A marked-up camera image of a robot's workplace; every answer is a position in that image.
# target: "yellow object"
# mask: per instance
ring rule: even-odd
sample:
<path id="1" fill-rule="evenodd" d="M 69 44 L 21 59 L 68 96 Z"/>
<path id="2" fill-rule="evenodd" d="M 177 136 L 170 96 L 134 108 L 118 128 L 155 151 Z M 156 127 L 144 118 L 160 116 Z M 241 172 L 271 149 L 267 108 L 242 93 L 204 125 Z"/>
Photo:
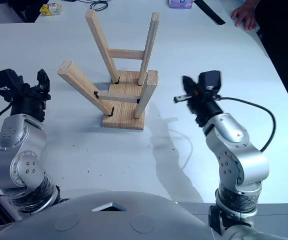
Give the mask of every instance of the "yellow object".
<path id="1" fill-rule="evenodd" d="M 51 16 L 51 15 L 58 15 L 61 11 L 62 5 L 58 3 L 49 3 L 49 4 L 44 4 L 40 8 L 40 12 L 43 13 L 46 16 Z"/>

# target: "finger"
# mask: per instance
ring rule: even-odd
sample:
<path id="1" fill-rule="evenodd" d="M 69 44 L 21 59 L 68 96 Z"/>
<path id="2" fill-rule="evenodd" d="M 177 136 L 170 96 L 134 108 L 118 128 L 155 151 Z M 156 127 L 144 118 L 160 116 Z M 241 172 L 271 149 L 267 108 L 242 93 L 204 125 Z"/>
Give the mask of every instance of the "finger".
<path id="1" fill-rule="evenodd" d="M 236 8 L 233 12 L 232 12 L 232 19 L 235 19 L 236 18 L 236 16 L 237 16 L 237 14 L 238 14 L 238 8 Z"/>
<path id="2" fill-rule="evenodd" d="M 249 25 L 250 25 L 250 22 L 252 21 L 252 18 L 250 17 L 247 17 L 246 18 L 246 21 L 245 21 L 245 25 L 244 25 L 244 29 L 245 30 L 248 30 L 249 29 Z"/>
<path id="3" fill-rule="evenodd" d="M 240 15 L 238 17 L 237 23 L 236 23 L 236 27 L 239 27 L 239 25 L 242 23 L 242 21 L 244 20 L 245 15 Z"/>
<path id="4" fill-rule="evenodd" d="M 254 22 L 255 22 L 255 19 L 251 18 L 248 30 L 254 29 Z"/>
<path id="5" fill-rule="evenodd" d="M 253 23 L 253 29 L 256 28 L 256 25 L 257 25 L 256 20 L 254 20 L 254 23 Z"/>

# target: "wooden stool leg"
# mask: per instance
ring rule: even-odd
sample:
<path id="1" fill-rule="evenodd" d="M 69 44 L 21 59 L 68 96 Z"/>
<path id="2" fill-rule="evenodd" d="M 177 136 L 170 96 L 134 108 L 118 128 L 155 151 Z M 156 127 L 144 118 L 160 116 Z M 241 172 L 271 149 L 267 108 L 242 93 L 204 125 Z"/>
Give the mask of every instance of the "wooden stool leg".
<path id="1" fill-rule="evenodd" d="M 158 82 L 157 74 L 157 71 L 148 71 L 147 73 L 146 81 L 144 82 L 142 91 L 140 93 L 139 103 L 135 108 L 134 118 L 136 119 L 140 118 L 148 104 L 148 101 L 150 100 L 155 91 Z"/>
<path id="2" fill-rule="evenodd" d="M 113 83 L 117 83 L 118 75 L 117 75 L 116 66 L 115 66 L 114 60 L 110 58 L 109 56 L 108 44 L 106 42 L 103 30 L 100 27 L 95 10 L 92 10 L 92 9 L 87 10 L 85 18 L 90 28 L 90 31 L 92 31 L 92 34 L 94 36 L 94 39 L 96 41 L 100 54 L 102 55 L 103 60 L 106 64 L 110 77 L 112 78 Z"/>
<path id="3" fill-rule="evenodd" d="M 159 13 L 154 12 L 152 15 L 152 19 L 150 21 L 143 61 L 140 66 L 138 85 L 143 85 L 144 80 L 146 78 L 146 71 L 147 71 L 150 55 L 152 53 L 152 49 L 154 46 L 154 41 L 155 41 L 158 25 L 159 25 Z"/>
<path id="4" fill-rule="evenodd" d="M 113 106 L 107 101 L 96 98 L 94 92 L 98 92 L 98 88 L 88 80 L 87 76 L 72 61 L 64 61 L 57 73 L 105 115 L 113 113 Z"/>

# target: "floor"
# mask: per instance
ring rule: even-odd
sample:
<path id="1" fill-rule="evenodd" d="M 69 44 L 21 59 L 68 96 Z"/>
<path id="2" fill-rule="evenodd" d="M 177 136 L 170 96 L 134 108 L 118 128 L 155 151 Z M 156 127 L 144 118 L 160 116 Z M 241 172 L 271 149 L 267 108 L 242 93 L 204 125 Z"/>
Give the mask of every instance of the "floor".
<path id="1" fill-rule="evenodd" d="M 208 224 L 208 208 L 210 203 L 179 202 L 183 208 Z M 254 218 L 255 229 L 266 233 L 288 238 L 288 203 L 259 204 Z"/>

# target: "upside-down wooden stool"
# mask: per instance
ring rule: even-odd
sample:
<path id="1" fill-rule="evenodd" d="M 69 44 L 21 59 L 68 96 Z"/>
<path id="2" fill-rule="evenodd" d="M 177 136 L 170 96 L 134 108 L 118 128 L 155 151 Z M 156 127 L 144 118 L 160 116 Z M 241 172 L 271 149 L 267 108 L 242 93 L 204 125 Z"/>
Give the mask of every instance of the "upside-down wooden stool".
<path id="1" fill-rule="evenodd" d="M 104 113 L 103 127 L 143 130 L 145 108 L 158 82 L 158 72 L 147 71 L 147 66 L 159 13 L 152 15 L 144 51 L 108 48 L 96 12 L 88 10 L 86 20 L 111 76 L 108 93 L 99 91 L 72 61 L 64 61 L 58 75 Z M 117 71 L 113 58 L 142 60 L 140 71 Z"/>

